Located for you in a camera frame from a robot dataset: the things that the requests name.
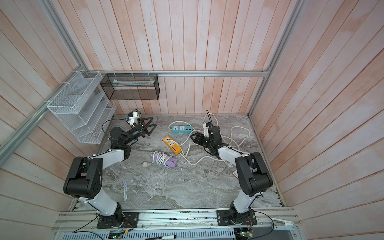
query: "power strip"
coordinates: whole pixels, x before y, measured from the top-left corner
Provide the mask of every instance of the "power strip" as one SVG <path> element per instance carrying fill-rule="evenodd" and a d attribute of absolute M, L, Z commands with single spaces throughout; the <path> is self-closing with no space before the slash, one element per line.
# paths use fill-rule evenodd
<path fill-rule="evenodd" d="M 178 125 L 173 125 L 172 128 L 172 133 L 186 133 L 190 134 L 193 130 L 192 126 L 178 126 Z"/>
<path fill-rule="evenodd" d="M 166 144 L 167 146 L 174 152 L 174 154 L 179 154 L 181 153 L 181 147 L 175 143 L 174 141 L 172 141 L 172 138 L 170 136 L 166 136 L 162 139 Z"/>

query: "black mounting plate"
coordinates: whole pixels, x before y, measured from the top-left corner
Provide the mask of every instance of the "black mounting plate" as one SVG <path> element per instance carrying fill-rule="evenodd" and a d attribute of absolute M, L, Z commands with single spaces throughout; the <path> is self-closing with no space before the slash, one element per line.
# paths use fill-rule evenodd
<path fill-rule="evenodd" d="M 125 222 L 124 228 L 130 228 L 131 227 L 128 224 L 128 221 L 132 225 L 133 228 L 136 228 L 137 227 L 137 221 L 139 219 L 139 212 L 123 212 L 123 214 L 124 214 L 124 222 Z M 97 229 L 104 229 L 104 228 L 113 228 L 113 227 L 108 225 L 105 221 L 103 221 L 102 218 L 100 218 L 99 222 L 97 223 L 96 228 Z"/>
<path fill-rule="evenodd" d="M 230 226 L 235 225 L 233 221 L 231 220 L 231 214 L 229 209 L 228 210 L 217 210 L 216 211 L 217 216 L 217 225 L 219 226 Z M 255 211 L 252 209 L 248 211 L 248 217 L 246 217 L 245 221 L 241 225 L 256 225 L 257 220 L 255 216 Z"/>

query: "pink wooden wall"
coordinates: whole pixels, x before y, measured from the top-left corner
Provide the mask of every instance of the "pink wooden wall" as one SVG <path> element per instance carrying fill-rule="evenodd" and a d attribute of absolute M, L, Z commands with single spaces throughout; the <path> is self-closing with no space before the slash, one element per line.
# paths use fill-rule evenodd
<path fill-rule="evenodd" d="M 77 68 L 38 0 L 0 1 L 0 145 Z M 0 168 L 2 239 L 47 239 L 72 197 L 63 192 L 80 144 L 49 114 Z"/>
<path fill-rule="evenodd" d="M 263 70 L 296 0 L 52 0 L 94 70 Z M 158 101 L 117 113 L 247 113 L 258 77 L 160 78 Z"/>
<path fill-rule="evenodd" d="M 384 239 L 383 13 L 308 1 L 252 116 L 308 239 Z"/>

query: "marble tabletop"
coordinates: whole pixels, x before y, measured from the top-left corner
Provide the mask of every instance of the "marble tabletop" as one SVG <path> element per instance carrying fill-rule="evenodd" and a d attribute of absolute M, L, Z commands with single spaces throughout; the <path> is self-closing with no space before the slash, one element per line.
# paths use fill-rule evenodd
<path fill-rule="evenodd" d="M 143 167 L 144 162 L 152 162 L 151 152 L 159 151 L 170 155 L 172 152 L 161 139 L 169 135 L 178 143 L 183 143 L 187 134 L 173 134 L 168 125 L 174 121 L 185 121 L 195 129 L 202 130 L 204 115 L 196 116 L 154 116 L 153 123 L 157 127 L 149 137 L 139 138 L 132 145 L 130 157 L 120 163 L 103 170 L 103 189 L 115 201 L 128 209 L 189 209 L 189 208 L 221 208 L 229 207 L 237 197 L 240 186 L 237 178 L 232 174 L 236 167 L 230 168 L 222 161 L 210 158 L 201 160 L 191 166 L 181 156 L 175 168 L 165 167 L 156 163 Z M 251 131 L 251 136 L 244 141 L 240 149 L 245 152 L 259 152 L 259 146 L 251 129 L 251 123 L 245 115 L 217 116 L 218 125 L 223 136 L 230 136 L 233 126 L 242 126 Z M 127 131 L 130 126 L 123 120 L 115 119 L 112 127 L 119 126 Z M 241 128 L 232 130 L 233 139 L 240 143 L 248 136 L 248 132 Z M 103 150 L 110 148 L 107 141 Z M 186 151 L 188 142 L 182 146 Z M 195 163 L 207 153 L 203 147 L 191 144 L 188 160 Z M 127 200 L 123 200 L 124 182 L 127 182 Z M 264 197 L 256 199 L 253 207 L 277 207 L 281 202 L 275 187 L 269 188 Z M 89 205 L 78 204 L 76 210 L 91 209 Z"/>

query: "wire mesh shelf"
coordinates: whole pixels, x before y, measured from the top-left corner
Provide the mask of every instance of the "wire mesh shelf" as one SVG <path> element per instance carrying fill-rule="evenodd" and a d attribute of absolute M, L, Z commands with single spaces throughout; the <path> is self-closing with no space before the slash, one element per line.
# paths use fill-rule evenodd
<path fill-rule="evenodd" d="M 109 100 L 158 100 L 156 74 L 108 73 L 100 83 Z"/>
<path fill-rule="evenodd" d="M 53 114 L 79 114 L 101 81 L 98 71 L 78 71 L 49 103 Z"/>
<path fill-rule="evenodd" d="M 116 110 L 108 99 L 103 100 L 103 92 L 93 93 L 100 81 L 98 71 L 79 71 L 48 105 L 80 143 L 100 143 L 101 125 Z"/>

